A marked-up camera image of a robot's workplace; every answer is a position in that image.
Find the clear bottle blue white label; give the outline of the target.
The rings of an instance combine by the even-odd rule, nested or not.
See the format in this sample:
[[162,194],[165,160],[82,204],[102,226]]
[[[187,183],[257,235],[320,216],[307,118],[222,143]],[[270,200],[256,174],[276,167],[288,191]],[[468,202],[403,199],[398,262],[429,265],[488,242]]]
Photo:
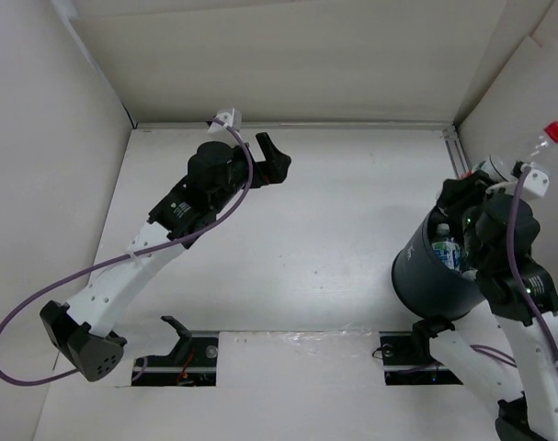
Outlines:
[[454,241],[449,224],[437,225],[431,247],[445,267],[458,273],[461,272],[461,247]]

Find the clear bottle red cap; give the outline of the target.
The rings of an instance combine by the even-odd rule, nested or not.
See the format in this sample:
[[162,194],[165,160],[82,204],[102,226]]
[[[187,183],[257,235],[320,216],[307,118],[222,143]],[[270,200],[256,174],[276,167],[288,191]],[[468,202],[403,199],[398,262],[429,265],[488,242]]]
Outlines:
[[519,136],[498,153],[487,155],[468,174],[484,172],[495,183],[514,181],[519,174],[517,164],[541,168],[545,158],[557,147],[558,121],[553,121],[541,130]]

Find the green plastic bottle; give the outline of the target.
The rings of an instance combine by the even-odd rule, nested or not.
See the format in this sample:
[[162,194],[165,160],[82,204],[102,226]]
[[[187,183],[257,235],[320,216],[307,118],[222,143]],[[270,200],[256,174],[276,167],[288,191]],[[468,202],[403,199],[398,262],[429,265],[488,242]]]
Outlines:
[[477,269],[467,262],[467,253],[464,250],[461,250],[460,272],[461,276],[467,280],[474,281],[476,279]]

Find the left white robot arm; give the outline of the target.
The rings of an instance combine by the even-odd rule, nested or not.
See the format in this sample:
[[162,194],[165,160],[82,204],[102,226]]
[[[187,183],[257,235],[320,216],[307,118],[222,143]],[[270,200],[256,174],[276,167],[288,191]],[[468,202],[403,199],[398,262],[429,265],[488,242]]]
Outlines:
[[121,261],[106,265],[66,302],[51,300],[41,309],[52,344],[87,381],[103,379],[124,357],[127,341],[114,327],[150,280],[216,227],[236,194],[286,180],[291,158],[265,132],[256,141],[264,155],[259,162],[239,145],[201,144],[186,175],[149,212]]

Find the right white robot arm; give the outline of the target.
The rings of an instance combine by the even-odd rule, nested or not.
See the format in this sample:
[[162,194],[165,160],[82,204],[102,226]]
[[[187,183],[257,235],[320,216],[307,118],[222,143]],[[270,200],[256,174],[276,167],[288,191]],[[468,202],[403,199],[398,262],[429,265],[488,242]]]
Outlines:
[[467,262],[505,335],[517,375],[465,342],[441,315],[416,322],[409,350],[448,368],[495,419],[502,440],[558,440],[558,295],[531,256],[540,224],[522,193],[533,170],[522,164],[513,192],[476,171],[444,181],[438,210],[461,226]]

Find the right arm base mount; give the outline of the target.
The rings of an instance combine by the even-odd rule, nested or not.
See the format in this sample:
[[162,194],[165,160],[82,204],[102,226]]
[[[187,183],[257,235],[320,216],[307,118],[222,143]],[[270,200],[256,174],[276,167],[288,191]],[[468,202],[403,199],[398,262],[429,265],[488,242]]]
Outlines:
[[447,367],[416,348],[410,332],[379,332],[372,356],[382,362],[387,386],[461,385]]

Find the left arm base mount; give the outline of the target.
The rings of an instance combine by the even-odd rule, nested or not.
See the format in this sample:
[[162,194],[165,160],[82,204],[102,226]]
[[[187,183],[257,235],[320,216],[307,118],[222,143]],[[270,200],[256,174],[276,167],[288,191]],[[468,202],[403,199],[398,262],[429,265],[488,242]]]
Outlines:
[[218,332],[193,334],[186,355],[179,361],[170,356],[140,356],[131,373],[133,387],[214,387],[217,383]]

